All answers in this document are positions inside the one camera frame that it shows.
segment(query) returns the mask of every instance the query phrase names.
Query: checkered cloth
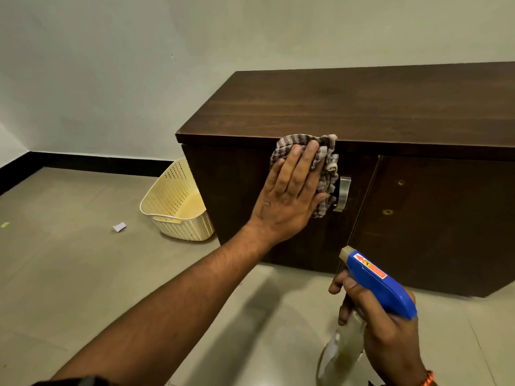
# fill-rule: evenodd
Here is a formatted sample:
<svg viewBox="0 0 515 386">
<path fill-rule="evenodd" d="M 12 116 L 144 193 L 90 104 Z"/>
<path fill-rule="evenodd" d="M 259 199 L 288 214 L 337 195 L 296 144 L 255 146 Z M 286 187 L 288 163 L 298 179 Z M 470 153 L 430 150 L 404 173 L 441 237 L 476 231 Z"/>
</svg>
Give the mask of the checkered cloth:
<svg viewBox="0 0 515 386">
<path fill-rule="evenodd" d="M 338 154 L 333 153 L 334 145 L 338 137 L 334 134 L 323 135 L 321 137 L 314 137 L 307 134 L 294 134 L 283 137 L 277 142 L 277 147 L 275 148 L 272 157 L 270 157 L 270 166 L 272 166 L 278 159 L 286 158 L 293 145 L 300 145 L 304 150 L 312 139 L 320 144 L 320 148 L 313 159 L 311 169 L 314 169 L 320 161 L 323 160 L 325 162 L 315 193 L 327 192 L 328 194 L 331 194 L 334 191 L 334 183 L 338 179 L 338 173 L 336 173 L 338 170 Z M 335 200 L 336 198 L 334 196 L 330 196 L 326 200 L 320 202 L 311 217 L 323 217 L 329 206 L 331 206 Z"/>
</svg>

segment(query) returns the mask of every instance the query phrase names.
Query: cabinet door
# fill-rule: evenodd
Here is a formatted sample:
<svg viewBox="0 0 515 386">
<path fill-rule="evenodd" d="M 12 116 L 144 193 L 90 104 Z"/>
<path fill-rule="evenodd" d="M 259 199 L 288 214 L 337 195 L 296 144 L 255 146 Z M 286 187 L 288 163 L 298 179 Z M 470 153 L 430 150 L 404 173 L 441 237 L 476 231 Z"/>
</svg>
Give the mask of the cabinet door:
<svg viewBox="0 0 515 386">
<path fill-rule="evenodd" d="M 403 285 L 480 296 L 515 280 L 515 162 L 382 157 L 350 244 Z"/>
<path fill-rule="evenodd" d="M 268 175 L 272 151 L 194 145 L 182 148 L 223 244 L 249 220 Z M 344 211 L 329 211 L 323 218 L 310 219 L 304 230 L 275 246 L 263 261 L 335 273 L 339 250 L 349 241 L 376 164 L 376 156 L 341 156 L 338 174 L 352 179 Z"/>
</svg>

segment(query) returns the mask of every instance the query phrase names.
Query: laundry basket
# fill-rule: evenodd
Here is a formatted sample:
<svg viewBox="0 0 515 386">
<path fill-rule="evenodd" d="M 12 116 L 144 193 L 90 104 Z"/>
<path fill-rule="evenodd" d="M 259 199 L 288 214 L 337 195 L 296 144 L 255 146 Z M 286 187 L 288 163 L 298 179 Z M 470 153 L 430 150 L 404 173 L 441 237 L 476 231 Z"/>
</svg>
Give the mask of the laundry basket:
<svg viewBox="0 0 515 386">
<path fill-rule="evenodd" d="M 166 169 L 147 192 L 139 209 L 170 237 L 203 241 L 214 232 L 185 157 Z"/>
</svg>

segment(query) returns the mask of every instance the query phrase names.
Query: tiled floor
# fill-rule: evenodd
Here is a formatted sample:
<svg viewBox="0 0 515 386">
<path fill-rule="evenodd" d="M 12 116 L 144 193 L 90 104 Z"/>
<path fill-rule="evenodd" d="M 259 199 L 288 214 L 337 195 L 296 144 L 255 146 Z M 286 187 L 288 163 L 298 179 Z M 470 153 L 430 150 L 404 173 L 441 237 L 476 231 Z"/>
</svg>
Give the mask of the tiled floor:
<svg viewBox="0 0 515 386">
<path fill-rule="evenodd" d="M 218 246 L 161 236 L 139 210 L 155 179 L 44 168 L 0 196 L 0 385 L 51 376 L 147 293 Z M 113 225 L 127 228 L 115 233 Z M 341 296 L 331 276 L 257 266 L 171 383 L 314 385 Z M 440 385 L 511 385 L 515 285 L 486 299 L 416 292 Z M 366 357 L 347 385 L 379 383 Z"/>
</svg>

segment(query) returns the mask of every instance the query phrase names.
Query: orange bracelet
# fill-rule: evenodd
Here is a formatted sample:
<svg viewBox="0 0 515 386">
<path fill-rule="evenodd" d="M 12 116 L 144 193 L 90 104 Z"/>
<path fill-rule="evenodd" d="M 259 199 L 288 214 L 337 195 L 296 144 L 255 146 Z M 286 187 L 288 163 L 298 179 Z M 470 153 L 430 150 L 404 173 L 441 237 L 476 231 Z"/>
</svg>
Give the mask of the orange bracelet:
<svg viewBox="0 0 515 386">
<path fill-rule="evenodd" d="M 431 386 L 435 379 L 435 374 L 431 370 L 428 371 L 428 378 L 425 380 L 424 383 L 422 383 L 421 386 Z"/>
</svg>

